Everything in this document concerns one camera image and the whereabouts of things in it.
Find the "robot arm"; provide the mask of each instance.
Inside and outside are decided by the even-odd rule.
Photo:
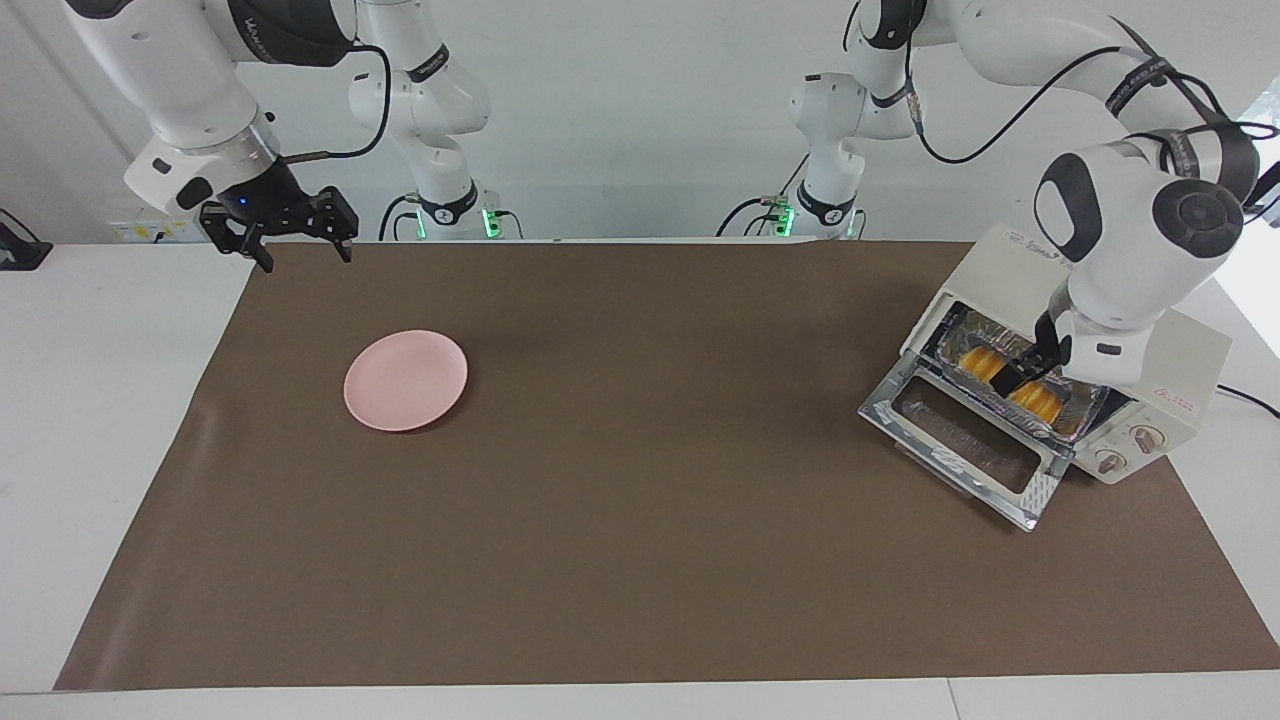
[[[488,94],[452,58],[425,1],[360,0],[360,13],[362,35],[385,49],[396,68],[387,136],[413,174],[417,193],[412,201],[422,227],[435,240],[493,236],[489,193],[471,177],[462,147],[451,137],[488,124]],[[351,109],[361,124],[376,128],[383,110],[380,79],[357,77]]]
[[[957,42],[1002,85],[1042,86],[1075,65],[1057,85],[1097,97],[1133,133],[1068,152],[1042,177],[1041,229],[1075,266],[1036,347],[997,389],[1011,393],[1059,365],[1079,380],[1135,384],[1156,322],[1226,261],[1240,236],[1240,202],[1258,176],[1248,135],[1134,31],[1074,4],[864,0],[855,26],[854,76],[881,120],[878,120],[877,132],[905,117],[924,137],[906,55],[913,45]]]
[[[65,9],[155,132],[124,176],[140,197],[172,215],[201,208],[201,225],[220,251],[253,258],[268,272],[264,236],[329,240],[351,260],[358,229],[351,206],[337,188],[316,196],[301,190],[236,77],[242,60],[337,64],[352,44],[329,0],[308,8],[285,0],[67,0]]]

